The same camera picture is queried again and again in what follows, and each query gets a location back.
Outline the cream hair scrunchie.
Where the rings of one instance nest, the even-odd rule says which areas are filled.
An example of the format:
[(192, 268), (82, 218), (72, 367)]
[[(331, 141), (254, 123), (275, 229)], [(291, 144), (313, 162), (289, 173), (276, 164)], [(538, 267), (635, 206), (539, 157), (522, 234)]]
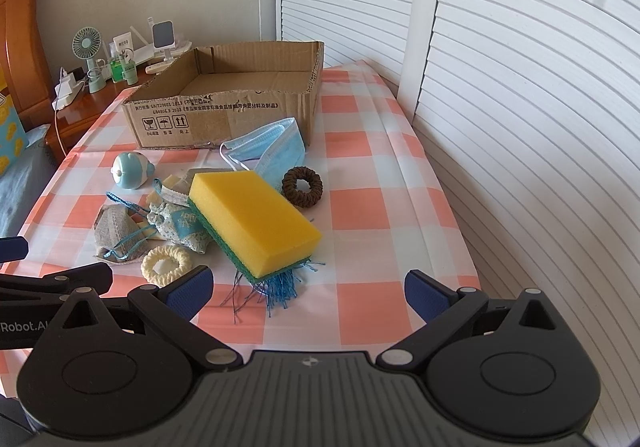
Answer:
[(191, 255), (178, 245), (163, 245), (149, 251), (142, 259), (143, 278), (160, 288), (170, 285), (192, 269)]

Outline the blue face mask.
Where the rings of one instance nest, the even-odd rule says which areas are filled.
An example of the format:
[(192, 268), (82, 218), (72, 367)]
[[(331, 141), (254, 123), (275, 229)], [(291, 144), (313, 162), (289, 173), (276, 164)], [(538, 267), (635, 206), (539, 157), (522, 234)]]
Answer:
[(243, 136), (220, 144), (219, 154), (232, 170), (254, 170), (280, 191), (282, 180), (293, 167), (301, 166), (305, 144), (295, 118), (260, 126)]

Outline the yellow cleaning cloth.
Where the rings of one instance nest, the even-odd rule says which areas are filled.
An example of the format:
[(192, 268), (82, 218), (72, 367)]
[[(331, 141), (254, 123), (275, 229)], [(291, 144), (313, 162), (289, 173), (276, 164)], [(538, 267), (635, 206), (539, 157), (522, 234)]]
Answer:
[(162, 184), (164, 189), (169, 189), (187, 196), (192, 185), (192, 177), (188, 173), (181, 175), (170, 174), (162, 180)]

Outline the white phone stand mirror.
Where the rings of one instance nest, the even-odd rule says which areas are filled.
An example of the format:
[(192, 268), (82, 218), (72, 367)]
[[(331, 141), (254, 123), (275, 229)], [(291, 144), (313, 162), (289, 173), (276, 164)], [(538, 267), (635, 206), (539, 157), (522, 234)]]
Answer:
[(174, 22), (171, 20), (155, 22), (152, 17), (148, 17), (148, 25), (151, 30), (154, 55), (163, 56), (165, 61), (172, 60), (174, 57), (171, 51), (176, 48)]

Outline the green bottle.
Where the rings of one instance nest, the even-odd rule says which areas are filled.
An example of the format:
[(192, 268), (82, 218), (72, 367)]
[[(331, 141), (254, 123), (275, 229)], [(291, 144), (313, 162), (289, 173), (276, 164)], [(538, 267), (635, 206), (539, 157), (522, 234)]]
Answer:
[(124, 72), (122, 72), (122, 63), (120, 62), (119, 56), (111, 58), (110, 69), (112, 81), (115, 84), (125, 81)]

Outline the white router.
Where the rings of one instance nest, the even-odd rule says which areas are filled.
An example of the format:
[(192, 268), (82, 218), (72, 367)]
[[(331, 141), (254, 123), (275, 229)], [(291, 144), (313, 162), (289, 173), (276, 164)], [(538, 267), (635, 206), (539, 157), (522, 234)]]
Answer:
[[(151, 40), (142, 35), (133, 25), (130, 25), (129, 29), (132, 36), (134, 37), (134, 42), (141, 43), (141, 46), (136, 47), (136, 49), (134, 50), (134, 62), (137, 66), (140, 66), (140, 64), (149, 62), (153, 59), (164, 58), (163, 49), (155, 48)], [(184, 40), (183, 38), (177, 36), (176, 42), (177, 46), (171, 48), (170, 50), (172, 58), (178, 58), (192, 48), (192, 42), (190, 40)]]

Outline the wooden nightstand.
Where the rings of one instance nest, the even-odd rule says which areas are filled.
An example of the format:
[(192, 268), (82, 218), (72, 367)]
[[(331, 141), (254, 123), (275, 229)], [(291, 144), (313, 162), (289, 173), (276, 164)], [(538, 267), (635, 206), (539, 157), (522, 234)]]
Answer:
[(126, 82), (108, 82), (104, 89), (90, 94), (84, 89), (66, 108), (55, 112), (47, 131), (46, 144), (51, 149), (55, 162), (60, 164), (87, 130), (111, 106), (115, 98), (128, 88)]

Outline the light blue round toy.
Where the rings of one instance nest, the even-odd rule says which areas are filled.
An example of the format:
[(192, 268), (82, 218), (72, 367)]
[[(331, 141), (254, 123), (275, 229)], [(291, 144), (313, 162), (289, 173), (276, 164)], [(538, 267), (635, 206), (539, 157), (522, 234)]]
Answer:
[(114, 183), (122, 189), (134, 190), (143, 186), (155, 173), (155, 165), (140, 152), (122, 152), (111, 167)]

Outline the blue grey bedsheet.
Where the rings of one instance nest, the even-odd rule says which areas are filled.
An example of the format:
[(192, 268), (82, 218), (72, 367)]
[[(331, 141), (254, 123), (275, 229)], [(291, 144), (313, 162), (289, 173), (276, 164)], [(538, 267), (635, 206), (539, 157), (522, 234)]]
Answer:
[(43, 124), (27, 132), (28, 146), (21, 158), (1, 176), (2, 238), (18, 235), (28, 214), (58, 168), (53, 151), (46, 143), (49, 128), (49, 124)]

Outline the brown hair scrunchie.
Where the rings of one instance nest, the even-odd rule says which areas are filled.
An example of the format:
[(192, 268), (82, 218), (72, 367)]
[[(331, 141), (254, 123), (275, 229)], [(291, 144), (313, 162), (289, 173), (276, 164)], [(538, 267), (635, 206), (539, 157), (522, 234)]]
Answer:
[(285, 173), (281, 190), (285, 199), (294, 206), (311, 208), (322, 198), (323, 182), (320, 175), (310, 167), (296, 166)]

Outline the floral blue sachet pouch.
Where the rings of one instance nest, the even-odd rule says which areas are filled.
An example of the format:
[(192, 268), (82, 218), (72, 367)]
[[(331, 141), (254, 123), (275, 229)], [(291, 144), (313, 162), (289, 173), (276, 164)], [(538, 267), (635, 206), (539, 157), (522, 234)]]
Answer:
[(148, 222), (165, 241), (182, 245), (196, 254), (204, 254), (213, 238), (189, 206), (188, 195), (158, 178), (146, 198), (149, 204)]

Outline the checked pink white tablecloth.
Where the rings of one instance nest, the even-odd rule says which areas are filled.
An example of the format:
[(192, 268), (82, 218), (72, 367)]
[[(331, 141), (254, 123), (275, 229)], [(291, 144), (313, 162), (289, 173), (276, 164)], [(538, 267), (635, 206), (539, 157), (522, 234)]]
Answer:
[[(6, 274), (40, 277), (96, 260), (92, 226), (117, 193), (111, 167), (137, 146), (114, 102), (73, 147), (26, 218), (28, 255)], [(477, 273), (422, 144), (381, 77), (363, 63), (322, 73), (306, 164), (323, 182), (306, 215), (322, 236), (297, 295), (268, 309), (235, 280), (217, 247), (194, 255), (215, 291), (196, 324), (243, 355), (254, 349), (366, 351), (376, 356), (422, 326), (404, 279), (419, 269), (452, 289)]]

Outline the grey mesh pouch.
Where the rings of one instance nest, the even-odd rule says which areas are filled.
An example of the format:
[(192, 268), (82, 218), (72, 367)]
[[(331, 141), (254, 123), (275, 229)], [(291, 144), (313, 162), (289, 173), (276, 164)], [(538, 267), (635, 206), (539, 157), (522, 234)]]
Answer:
[(151, 250), (150, 241), (158, 236), (146, 220), (139, 225), (123, 205), (104, 205), (93, 223), (96, 257), (107, 263), (138, 261)]

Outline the white louvered door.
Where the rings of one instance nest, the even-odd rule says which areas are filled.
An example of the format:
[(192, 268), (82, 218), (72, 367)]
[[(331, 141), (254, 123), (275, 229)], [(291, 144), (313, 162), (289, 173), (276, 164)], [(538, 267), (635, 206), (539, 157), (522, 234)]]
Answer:
[(547, 293), (597, 366), (588, 427), (639, 437), (639, 0), (277, 0), (283, 38), (366, 59), (486, 291)]

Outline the yellow green sponge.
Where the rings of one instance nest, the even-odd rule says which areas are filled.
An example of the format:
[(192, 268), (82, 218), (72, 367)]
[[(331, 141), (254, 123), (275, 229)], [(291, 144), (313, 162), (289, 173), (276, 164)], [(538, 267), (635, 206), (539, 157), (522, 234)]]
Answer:
[(320, 231), (252, 170), (197, 173), (189, 202), (239, 271), (262, 280), (303, 263)]

